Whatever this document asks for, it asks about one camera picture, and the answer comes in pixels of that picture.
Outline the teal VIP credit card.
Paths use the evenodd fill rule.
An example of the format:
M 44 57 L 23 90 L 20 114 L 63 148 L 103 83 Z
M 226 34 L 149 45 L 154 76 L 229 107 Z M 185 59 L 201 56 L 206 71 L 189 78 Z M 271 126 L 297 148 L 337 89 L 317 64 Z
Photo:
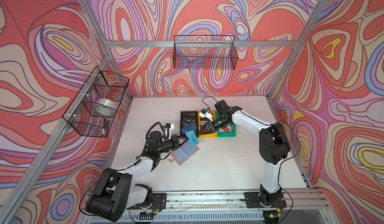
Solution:
M 194 131 L 186 132 L 185 135 L 188 138 L 191 147 L 195 147 L 200 143 Z

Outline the tan leather card holder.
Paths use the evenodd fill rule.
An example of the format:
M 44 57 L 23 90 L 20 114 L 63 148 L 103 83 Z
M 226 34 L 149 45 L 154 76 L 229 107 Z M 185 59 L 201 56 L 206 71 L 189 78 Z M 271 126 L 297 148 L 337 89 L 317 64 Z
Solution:
M 182 165 L 199 150 L 198 146 L 192 146 L 189 141 L 171 152 L 171 156 L 178 165 Z

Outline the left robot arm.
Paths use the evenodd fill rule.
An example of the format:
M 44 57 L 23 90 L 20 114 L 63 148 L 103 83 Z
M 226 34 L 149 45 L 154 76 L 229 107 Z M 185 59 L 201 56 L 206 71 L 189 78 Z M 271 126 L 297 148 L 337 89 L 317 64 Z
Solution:
M 137 181 L 155 170 L 163 160 L 162 154 L 169 156 L 187 142 L 187 137 L 172 134 L 173 129 L 174 125 L 170 123 L 153 124 L 135 161 L 120 169 L 104 169 L 91 187 L 92 193 L 83 213 L 116 222 L 132 207 L 142 209 L 142 217 L 152 218 L 161 212 L 166 207 L 164 201 L 154 195 L 152 187 Z

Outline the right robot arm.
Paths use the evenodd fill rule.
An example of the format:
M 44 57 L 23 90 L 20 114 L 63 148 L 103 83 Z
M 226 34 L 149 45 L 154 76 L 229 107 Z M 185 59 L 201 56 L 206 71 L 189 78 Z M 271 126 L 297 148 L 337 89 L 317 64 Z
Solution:
M 230 107 L 222 100 L 215 104 L 219 117 L 213 119 L 210 110 L 202 109 L 200 117 L 207 118 L 199 135 L 213 134 L 228 125 L 237 125 L 259 137 L 259 152 L 265 161 L 264 179 L 260 186 L 260 205 L 270 208 L 283 198 L 280 169 L 291 151 L 285 129 L 280 123 L 268 123 L 251 116 L 238 106 Z

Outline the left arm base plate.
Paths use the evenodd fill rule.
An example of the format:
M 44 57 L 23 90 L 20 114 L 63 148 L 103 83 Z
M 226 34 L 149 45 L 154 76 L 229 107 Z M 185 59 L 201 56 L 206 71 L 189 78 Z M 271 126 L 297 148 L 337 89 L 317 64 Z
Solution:
M 148 202 L 143 204 L 136 204 L 132 207 L 129 207 L 128 210 L 152 210 L 159 211 L 166 208 L 167 194 L 166 193 L 154 193 L 150 198 L 152 201 L 150 204 Z

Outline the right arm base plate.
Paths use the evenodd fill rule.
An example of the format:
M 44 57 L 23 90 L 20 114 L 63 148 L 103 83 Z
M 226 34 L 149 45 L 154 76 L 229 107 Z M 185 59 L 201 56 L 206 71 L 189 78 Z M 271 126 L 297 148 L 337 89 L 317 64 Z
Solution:
M 269 194 L 268 192 L 245 192 L 244 202 L 247 208 L 284 209 L 287 207 L 284 195 L 281 191 Z

